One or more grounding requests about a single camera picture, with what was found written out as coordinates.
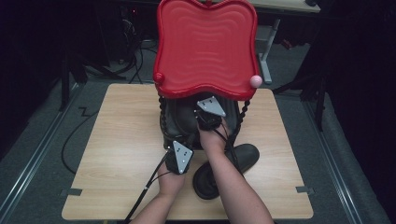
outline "white triangular sensor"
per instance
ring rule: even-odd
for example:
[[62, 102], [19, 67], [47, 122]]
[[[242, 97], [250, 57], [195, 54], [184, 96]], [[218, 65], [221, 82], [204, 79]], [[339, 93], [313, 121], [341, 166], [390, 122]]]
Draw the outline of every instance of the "white triangular sensor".
[[177, 168], [180, 174], [183, 174], [186, 167], [189, 165], [193, 151], [174, 141], [174, 150], [176, 154]]
[[203, 109], [207, 113], [225, 117], [224, 110], [221, 108], [218, 99], [216, 99], [214, 96], [207, 98], [203, 101], [198, 101], [197, 104], [201, 109]]

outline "desk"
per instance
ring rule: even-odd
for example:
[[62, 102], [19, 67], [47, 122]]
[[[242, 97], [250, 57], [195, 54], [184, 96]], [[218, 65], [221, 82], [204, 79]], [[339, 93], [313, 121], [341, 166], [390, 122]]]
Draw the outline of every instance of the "desk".
[[[82, 192], [67, 197], [63, 218], [125, 219], [165, 153], [159, 119], [154, 86], [109, 86], [73, 181], [72, 189]], [[270, 90], [257, 90], [251, 100], [235, 145], [243, 143], [260, 151], [245, 177], [273, 218], [312, 217], [307, 194], [296, 190], [304, 182]], [[169, 219], [227, 219], [220, 198], [202, 200], [192, 188], [193, 174], [204, 162], [205, 153], [196, 150]], [[135, 215], [157, 192], [153, 183]]]
[[[271, 8], [279, 10], [298, 11], [303, 13], [319, 13], [320, 7], [310, 7], [304, 0], [249, 0], [255, 8]], [[259, 62], [262, 69], [265, 84], [272, 84], [271, 74], [268, 69], [267, 57], [270, 52], [271, 46], [276, 36], [276, 31], [279, 26], [280, 19], [276, 19], [273, 26], [259, 26], [257, 30], [256, 39], [263, 41], [265, 47], [263, 52], [259, 53]]]
[[[272, 9], [301, 11], [301, 12], [320, 12], [320, 7], [310, 7], [304, 0], [248, 0], [254, 7], [265, 7]], [[137, 3], [142, 5], [158, 5], [160, 0], [127, 0], [125, 2]]]

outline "red wavy tray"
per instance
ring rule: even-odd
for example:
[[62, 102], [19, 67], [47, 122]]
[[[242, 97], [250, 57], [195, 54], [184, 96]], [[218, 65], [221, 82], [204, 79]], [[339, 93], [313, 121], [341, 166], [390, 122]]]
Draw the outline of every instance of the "red wavy tray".
[[250, 79], [259, 74], [257, 16], [249, 2], [162, 0], [157, 17], [160, 43], [153, 79], [160, 95], [211, 91], [237, 101], [253, 96]]

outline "wrist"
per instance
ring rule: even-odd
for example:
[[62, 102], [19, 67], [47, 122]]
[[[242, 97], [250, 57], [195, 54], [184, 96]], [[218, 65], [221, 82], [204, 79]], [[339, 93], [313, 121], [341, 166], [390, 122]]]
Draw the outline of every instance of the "wrist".
[[169, 194], [159, 192], [155, 198], [161, 200], [164, 203], [173, 203], [177, 197], [177, 194]]
[[224, 148], [221, 147], [211, 147], [205, 150], [205, 154], [209, 159], [215, 159], [218, 157], [225, 157]]

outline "black tape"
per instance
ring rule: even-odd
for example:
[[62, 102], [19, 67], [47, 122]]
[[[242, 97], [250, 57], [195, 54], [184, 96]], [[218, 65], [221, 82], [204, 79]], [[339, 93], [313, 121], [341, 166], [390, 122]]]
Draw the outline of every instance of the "black tape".
[[309, 188], [306, 186], [296, 187], [297, 193], [306, 193], [308, 195], [315, 194], [315, 190], [313, 188]]
[[82, 193], [82, 189], [62, 189], [59, 194], [62, 197], [66, 197], [67, 195], [80, 196]]

